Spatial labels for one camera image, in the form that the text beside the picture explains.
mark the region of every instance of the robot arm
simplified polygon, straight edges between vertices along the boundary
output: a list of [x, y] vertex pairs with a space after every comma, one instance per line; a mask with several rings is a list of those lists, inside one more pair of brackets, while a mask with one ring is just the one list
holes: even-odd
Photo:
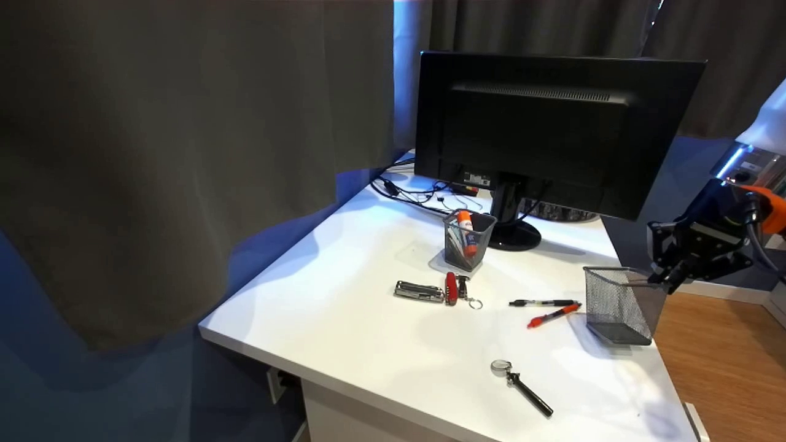
[[758, 235], [786, 232], [786, 81], [737, 145], [679, 219], [647, 224], [651, 282], [667, 293], [684, 280], [717, 280], [749, 267], [747, 245], [776, 271]]

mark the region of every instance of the small red object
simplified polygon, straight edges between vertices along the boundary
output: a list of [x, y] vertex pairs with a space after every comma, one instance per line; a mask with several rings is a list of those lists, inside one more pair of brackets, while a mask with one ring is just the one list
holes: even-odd
[[454, 274], [445, 276], [445, 304], [457, 304], [458, 299], [458, 282]]
[[536, 326], [539, 326], [542, 321], [549, 321], [549, 319], [556, 319], [556, 316], [564, 316], [564, 314], [571, 314], [571, 312], [577, 312], [581, 304], [578, 303], [574, 303], [574, 304], [564, 304], [563, 310], [556, 310], [556, 312], [549, 312], [549, 314], [542, 314], [542, 316], [532, 316], [529, 319], [529, 324], [524, 324], [528, 329], [536, 329]]

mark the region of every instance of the monitor stand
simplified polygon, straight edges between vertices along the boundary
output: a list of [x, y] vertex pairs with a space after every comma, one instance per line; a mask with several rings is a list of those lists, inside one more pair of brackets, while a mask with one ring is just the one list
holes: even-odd
[[539, 232], [518, 216], [523, 186], [518, 180], [497, 180], [490, 189], [490, 216], [496, 216], [496, 227], [489, 248], [529, 251], [539, 244]]

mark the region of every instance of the white desk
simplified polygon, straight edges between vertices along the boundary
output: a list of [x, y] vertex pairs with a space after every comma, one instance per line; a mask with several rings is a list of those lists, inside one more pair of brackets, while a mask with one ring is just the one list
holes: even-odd
[[[615, 266], [599, 222], [532, 222], [542, 245], [489, 251], [468, 282], [470, 312], [392, 297], [395, 280], [441, 286], [426, 264], [441, 227], [370, 189], [295, 244], [201, 321], [201, 337], [295, 373], [314, 442], [386, 439], [694, 439], [655, 346], [606, 352], [581, 314], [524, 329], [547, 308], [585, 299], [581, 266]], [[553, 406], [544, 421], [489, 372], [513, 361]]]

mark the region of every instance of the computer monitor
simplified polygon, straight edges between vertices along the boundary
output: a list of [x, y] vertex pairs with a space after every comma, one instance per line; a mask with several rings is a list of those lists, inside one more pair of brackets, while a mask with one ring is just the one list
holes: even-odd
[[490, 189], [490, 248], [539, 234], [520, 201], [637, 219], [704, 62], [420, 54], [415, 175]]

